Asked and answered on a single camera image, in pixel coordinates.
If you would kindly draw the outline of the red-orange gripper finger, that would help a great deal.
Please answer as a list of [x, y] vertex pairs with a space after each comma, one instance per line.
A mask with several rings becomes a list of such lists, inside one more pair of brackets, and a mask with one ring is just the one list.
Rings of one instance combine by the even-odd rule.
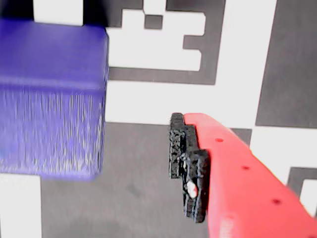
[[211, 238], [314, 238], [317, 221], [232, 130], [202, 113], [173, 113], [169, 176], [183, 211]]

